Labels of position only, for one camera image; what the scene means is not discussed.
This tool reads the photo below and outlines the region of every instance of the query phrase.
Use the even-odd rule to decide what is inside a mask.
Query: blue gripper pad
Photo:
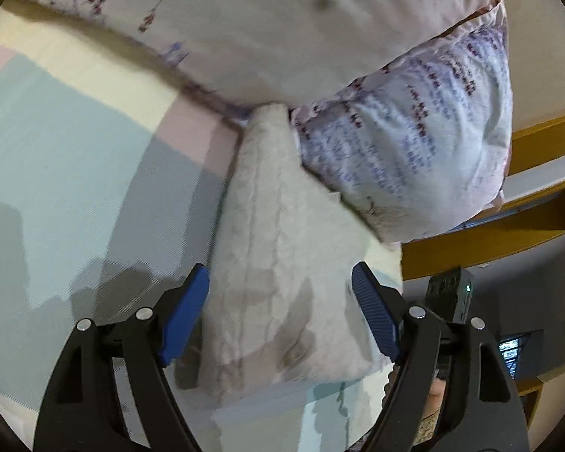
[[[197,266],[191,274],[193,273],[194,277],[185,287],[184,295],[163,325],[159,358],[164,367],[167,367],[173,359],[182,354],[209,293],[209,271],[207,268]]]
[[[357,264],[352,270],[352,289],[366,318],[372,336],[381,353],[397,362],[400,355],[398,325],[374,284],[379,285],[365,263]]]

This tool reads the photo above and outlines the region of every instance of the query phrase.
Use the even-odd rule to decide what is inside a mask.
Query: pillow
[[[351,290],[362,260],[401,289],[400,246],[381,244],[304,171],[285,106],[258,109],[217,230],[199,385],[228,403],[275,383],[342,382],[389,365]]]
[[[304,166],[383,241],[441,234],[504,182],[512,132],[504,3],[294,112]]]
[[[489,0],[34,0],[151,49],[222,99],[336,93]]]

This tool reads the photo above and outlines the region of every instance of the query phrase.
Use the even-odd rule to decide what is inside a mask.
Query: beige wall
[[[565,7],[561,0],[505,0],[514,129],[565,114]]]
[[[542,443],[565,414],[565,365],[543,374],[540,379],[544,388],[530,426],[530,450]]]

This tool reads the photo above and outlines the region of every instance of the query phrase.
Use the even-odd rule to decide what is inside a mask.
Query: mattress
[[[239,134],[177,80],[103,29],[0,10],[0,410],[28,444],[75,321],[121,320],[209,263]],[[285,383],[221,408],[188,362],[166,375],[206,452],[342,451],[387,382]],[[143,443],[122,362],[116,380]]]

